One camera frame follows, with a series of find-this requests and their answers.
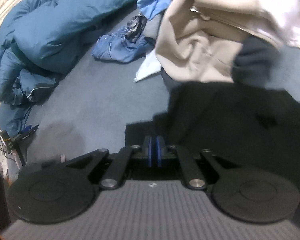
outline plaid fabric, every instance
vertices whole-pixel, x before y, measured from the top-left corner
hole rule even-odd
[[[125,33],[125,37],[130,42],[135,43],[141,33],[143,32],[143,29],[145,28],[147,23],[147,18],[142,16],[141,13],[139,13],[137,16],[133,17],[130,21],[127,22],[126,28],[127,32]]]

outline beige jacket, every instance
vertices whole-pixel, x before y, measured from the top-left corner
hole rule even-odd
[[[283,45],[262,13],[259,0],[173,0],[159,30],[157,59],[178,81],[232,82],[233,60],[249,34]]]

